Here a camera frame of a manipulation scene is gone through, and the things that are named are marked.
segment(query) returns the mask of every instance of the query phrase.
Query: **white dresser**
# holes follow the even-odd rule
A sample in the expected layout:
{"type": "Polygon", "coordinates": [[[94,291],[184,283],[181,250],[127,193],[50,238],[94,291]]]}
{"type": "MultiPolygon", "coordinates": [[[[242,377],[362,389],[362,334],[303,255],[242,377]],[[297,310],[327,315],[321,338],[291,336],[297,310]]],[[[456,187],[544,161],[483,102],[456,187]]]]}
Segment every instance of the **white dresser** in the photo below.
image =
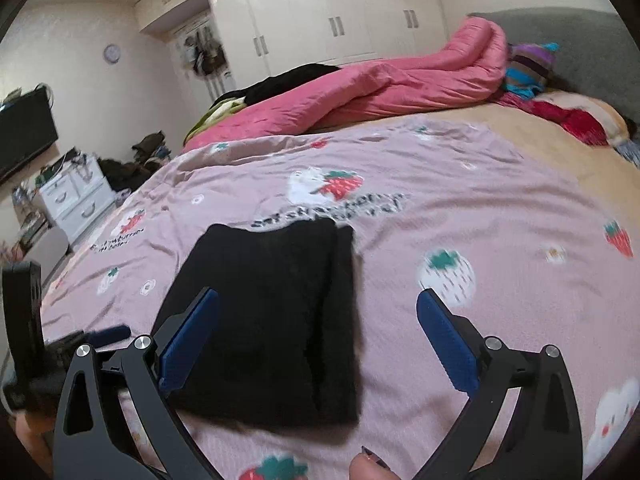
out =
{"type": "Polygon", "coordinates": [[[60,227],[76,248],[82,234],[115,205],[115,193],[95,157],[86,165],[65,163],[60,172],[36,193],[34,204],[53,225],[60,227]]]}

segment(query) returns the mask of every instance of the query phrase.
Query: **television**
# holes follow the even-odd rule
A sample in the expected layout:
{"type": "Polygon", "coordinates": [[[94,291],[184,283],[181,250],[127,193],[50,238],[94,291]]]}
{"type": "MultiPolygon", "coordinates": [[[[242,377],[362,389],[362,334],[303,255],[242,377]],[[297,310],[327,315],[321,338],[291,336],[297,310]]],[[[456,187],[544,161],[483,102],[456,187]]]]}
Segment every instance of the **television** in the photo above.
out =
{"type": "Polygon", "coordinates": [[[56,140],[58,133],[44,88],[0,105],[0,184],[56,140]]]}

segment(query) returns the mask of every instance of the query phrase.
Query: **black garment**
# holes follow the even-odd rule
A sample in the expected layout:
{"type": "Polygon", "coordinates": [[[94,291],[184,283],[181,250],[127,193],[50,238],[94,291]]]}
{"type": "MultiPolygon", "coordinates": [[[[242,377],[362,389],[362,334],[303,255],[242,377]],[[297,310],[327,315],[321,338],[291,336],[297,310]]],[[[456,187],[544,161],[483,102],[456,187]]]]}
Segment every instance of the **black garment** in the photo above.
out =
{"type": "Polygon", "coordinates": [[[268,77],[264,81],[260,81],[255,85],[249,86],[248,88],[244,88],[242,90],[233,90],[231,92],[222,94],[219,98],[216,99],[213,105],[218,104],[224,99],[229,99],[231,97],[238,99],[239,97],[243,96],[244,104],[246,104],[247,106],[255,105],[260,101],[265,101],[266,99],[269,99],[276,95],[284,94],[284,92],[293,90],[294,88],[297,88],[304,83],[308,83],[309,81],[318,79],[320,76],[330,74],[331,72],[335,72],[336,70],[340,70],[340,67],[321,65],[318,63],[302,65],[293,68],[292,70],[289,70],[284,74],[277,75],[276,77],[268,77]]]}
{"type": "Polygon", "coordinates": [[[149,134],[139,143],[134,144],[131,149],[136,151],[135,161],[138,164],[144,164],[149,157],[164,144],[164,133],[158,132],[149,134]]]}
{"type": "Polygon", "coordinates": [[[120,162],[112,158],[99,158],[98,165],[109,186],[116,192],[123,189],[137,190],[157,171],[135,162],[120,162]]]}
{"type": "Polygon", "coordinates": [[[356,421],[352,239],[330,219],[260,233],[209,227],[152,333],[204,286],[218,292],[222,319],[169,403],[256,426],[356,421]]]}

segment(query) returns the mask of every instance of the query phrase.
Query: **white wardrobe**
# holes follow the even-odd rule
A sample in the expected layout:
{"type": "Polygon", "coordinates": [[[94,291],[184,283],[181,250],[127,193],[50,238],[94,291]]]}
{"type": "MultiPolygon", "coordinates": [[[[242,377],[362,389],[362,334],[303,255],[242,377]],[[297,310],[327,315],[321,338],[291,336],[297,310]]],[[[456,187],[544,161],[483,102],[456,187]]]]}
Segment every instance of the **white wardrobe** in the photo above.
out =
{"type": "Polygon", "coordinates": [[[209,0],[238,88],[312,62],[439,50],[438,0],[209,0]]]}

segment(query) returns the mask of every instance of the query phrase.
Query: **metal screw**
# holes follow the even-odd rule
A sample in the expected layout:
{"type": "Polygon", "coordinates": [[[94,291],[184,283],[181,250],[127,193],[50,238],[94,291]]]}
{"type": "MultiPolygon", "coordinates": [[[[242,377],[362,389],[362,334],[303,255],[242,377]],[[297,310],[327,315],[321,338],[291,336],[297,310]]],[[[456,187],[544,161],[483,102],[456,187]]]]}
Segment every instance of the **metal screw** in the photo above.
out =
{"type": "Polygon", "coordinates": [[[134,343],[138,350],[144,350],[150,344],[151,338],[148,335],[141,335],[138,339],[136,339],[136,342],[134,343]]]}
{"type": "Polygon", "coordinates": [[[560,351],[558,350],[558,347],[553,346],[553,345],[549,345],[545,348],[545,353],[549,356],[549,357],[558,357],[560,355],[560,351]]]}
{"type": "Polygon", "coordinates": [[[78,350],[76,350],[76,355],[78,357],[84,357],[91,351],[91,347],[89,345],[80,345],[78,350]]]}
{"type": "Polygon", "coordinates": [[[502,348],[502,341],[497,337],[488,337],[484,340],[484,344],[489,350],[499,350],[502,348]]]}

